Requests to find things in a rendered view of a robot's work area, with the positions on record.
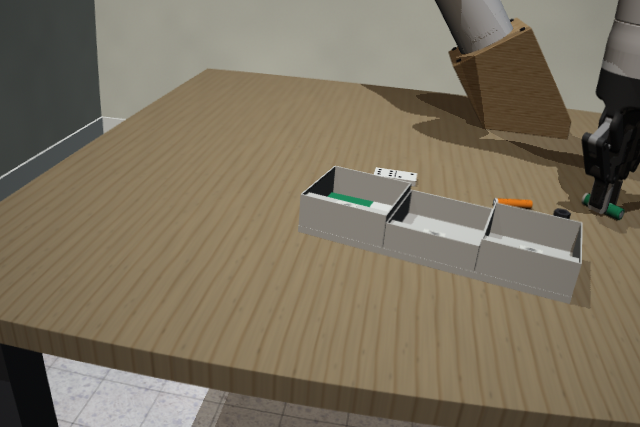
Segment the grey three-compartment bin rack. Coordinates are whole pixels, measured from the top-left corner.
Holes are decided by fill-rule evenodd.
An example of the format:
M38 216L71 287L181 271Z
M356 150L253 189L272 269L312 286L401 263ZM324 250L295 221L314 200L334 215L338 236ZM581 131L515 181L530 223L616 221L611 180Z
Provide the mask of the grey three-compartment bin rack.
M570 304L582 222L497 202L484 207L411 184L334 166L301 194L298 232ZM392 207L327 197L331 192Z

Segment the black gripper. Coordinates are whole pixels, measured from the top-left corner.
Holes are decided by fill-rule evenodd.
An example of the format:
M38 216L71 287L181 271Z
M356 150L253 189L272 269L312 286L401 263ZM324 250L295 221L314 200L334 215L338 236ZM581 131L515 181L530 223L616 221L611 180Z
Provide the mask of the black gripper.
M603 214L609 203L617 204L622 180L640 163L640 79L601 67L596 95L605 108L596 132L584 133L582 148L585 173L595 178L588 208Z

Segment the green battery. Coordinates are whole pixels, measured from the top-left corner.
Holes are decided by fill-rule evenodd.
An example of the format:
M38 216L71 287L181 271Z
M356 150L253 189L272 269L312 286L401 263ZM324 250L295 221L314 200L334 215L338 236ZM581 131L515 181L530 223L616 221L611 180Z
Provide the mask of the green battery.
M590 194L585 193L581 201L582 204L588 206L589 198L590 198ZM612 203L609 203L607 211L603 214L610 216L616 220L620 220L624 215L624 209Z

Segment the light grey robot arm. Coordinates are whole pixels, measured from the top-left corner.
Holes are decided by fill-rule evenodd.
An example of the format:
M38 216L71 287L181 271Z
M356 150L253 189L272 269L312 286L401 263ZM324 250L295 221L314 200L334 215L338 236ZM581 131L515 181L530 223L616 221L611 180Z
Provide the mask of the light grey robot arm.
M483 49L513 26L501 0L435 0L461 54ZM640 79L640 0L618 0L603 69Z

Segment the white domino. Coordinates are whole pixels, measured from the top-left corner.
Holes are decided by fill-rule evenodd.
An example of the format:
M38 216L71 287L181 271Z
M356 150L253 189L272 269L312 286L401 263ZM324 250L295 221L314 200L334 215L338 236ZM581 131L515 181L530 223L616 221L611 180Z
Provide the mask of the white domino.
M379 176L388 177L396 180L410 182L414 187L415 187L416 178L417 178L417 173L377 168L377 167L375 169L374 175L379 175Z

